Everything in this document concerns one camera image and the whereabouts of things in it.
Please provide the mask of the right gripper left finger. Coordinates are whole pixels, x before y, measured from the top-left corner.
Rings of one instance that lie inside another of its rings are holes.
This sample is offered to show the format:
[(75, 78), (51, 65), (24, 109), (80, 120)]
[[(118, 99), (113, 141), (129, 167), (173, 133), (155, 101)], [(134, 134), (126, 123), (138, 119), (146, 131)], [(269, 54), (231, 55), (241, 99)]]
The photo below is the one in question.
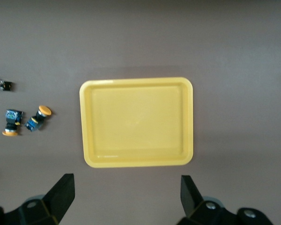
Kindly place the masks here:
[(0, 225), (58, 225), (74, 198), (74, 174), (66, 173), (44, 196), (31, 197), (10, 212), (0, 206)]

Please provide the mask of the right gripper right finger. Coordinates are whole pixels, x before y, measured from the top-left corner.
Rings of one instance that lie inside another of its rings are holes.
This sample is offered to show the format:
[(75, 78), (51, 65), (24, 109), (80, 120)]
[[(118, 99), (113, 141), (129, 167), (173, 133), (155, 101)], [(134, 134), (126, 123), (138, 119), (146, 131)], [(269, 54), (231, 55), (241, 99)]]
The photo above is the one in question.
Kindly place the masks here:
[(204, 199), (189, 175), (181, 176), (180, 200), (185, 212), (179, 225), (271, 225), (271, 220), (254, 208), (231, 213), (212, 198)]

